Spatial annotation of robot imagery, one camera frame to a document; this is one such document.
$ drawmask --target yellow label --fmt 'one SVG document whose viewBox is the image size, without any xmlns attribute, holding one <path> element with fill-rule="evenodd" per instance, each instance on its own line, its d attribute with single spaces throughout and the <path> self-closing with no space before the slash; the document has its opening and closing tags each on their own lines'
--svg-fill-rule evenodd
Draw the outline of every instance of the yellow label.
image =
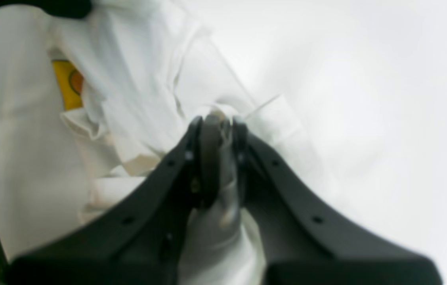
<svg viewBox="0 0 447 285">
<path fill-rule="evenodd" d="M 84 78 L 70 61 L 53 61 L 58 85 L 63 96 L 65 110 L 82 107 L 81 91 Z"/>
</svg>

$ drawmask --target black mounting hole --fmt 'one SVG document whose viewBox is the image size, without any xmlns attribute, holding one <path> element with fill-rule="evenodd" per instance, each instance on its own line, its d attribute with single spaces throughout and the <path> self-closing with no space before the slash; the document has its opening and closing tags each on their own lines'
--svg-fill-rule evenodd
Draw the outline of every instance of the black mounting hole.
<svg viewBox="0 0 447 285">
<path fill-rule="evenodd" d="M 135 218 L 134 217 L 132 217 L 132 216 L 130 216 L 130 217 L 127 217 L 127 218 L 124 218 L 123 220 L 122 220 L 122 224 L 123 225 L 130 225 L 131 223 L 133 223 L 135 221 Z"/>
<path fill-rule="evenodd" d="M 314 216 L 314 217 L 312 218 L 312 220 L 313 220 L 314 222 L 316 222 L 317 224 L 322 224 L 322 223 L 324 222 L 324 220 L 323 220 L 322 218 L 318 217 L 318 216 Z"/>
</svg>

